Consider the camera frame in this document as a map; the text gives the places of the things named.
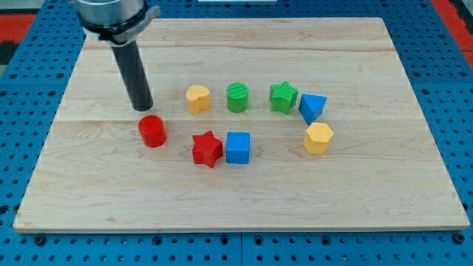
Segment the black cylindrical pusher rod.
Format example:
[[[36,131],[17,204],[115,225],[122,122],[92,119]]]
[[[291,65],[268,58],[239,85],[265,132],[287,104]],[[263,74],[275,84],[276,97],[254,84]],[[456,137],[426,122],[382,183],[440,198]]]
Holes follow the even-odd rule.
[[[133,109],[139,112],[149,110],[154,102],[136,41],[113,47],[112,51]]]

